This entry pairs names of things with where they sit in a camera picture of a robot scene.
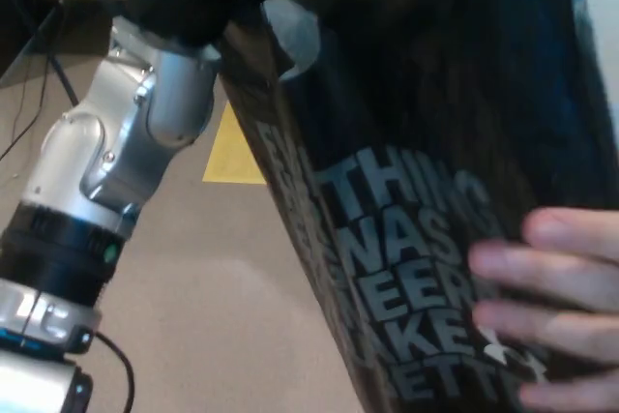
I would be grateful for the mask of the person's hand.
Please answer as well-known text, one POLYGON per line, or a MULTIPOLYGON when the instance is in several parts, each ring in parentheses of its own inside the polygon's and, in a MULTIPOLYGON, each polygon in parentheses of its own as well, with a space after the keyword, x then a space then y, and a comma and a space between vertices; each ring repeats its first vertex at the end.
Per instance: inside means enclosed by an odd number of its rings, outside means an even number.
POLYGON ((524 406, 544 412, 618 409, 618 214, 541 208, 523 222, 523 243, 484 241, 469 252, 479 277, 564 302, 563 309, 484 301, 474 321, 511 339, 535 342, 602 365, 559 382, 525 384, 524 406))

